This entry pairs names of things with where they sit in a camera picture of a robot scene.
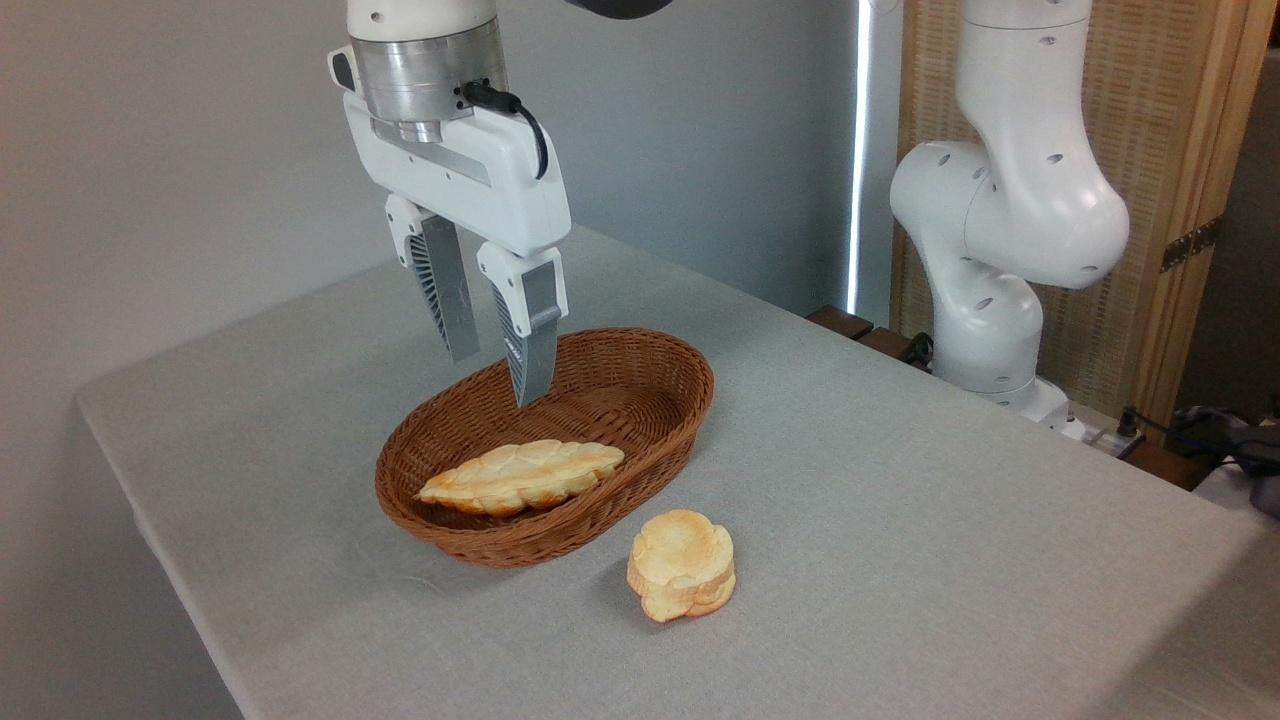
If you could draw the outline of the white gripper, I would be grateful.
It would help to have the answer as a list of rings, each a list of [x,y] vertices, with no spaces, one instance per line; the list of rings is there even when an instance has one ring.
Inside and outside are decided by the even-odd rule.
[[[356,94],[343,104],[365,170],[392,192],[385,214],[396,256],[415,274],[453,361],[479,351],[456,223],[492,241],[477,260],[493,287],[517,406],[545,396],[557,324],[568,315],[561,251],[549,247],[572,227],[554,147],[538,179],[534,133],[518,118],[477,109],[444,122],[439,141],[419,143],[371,117]]]

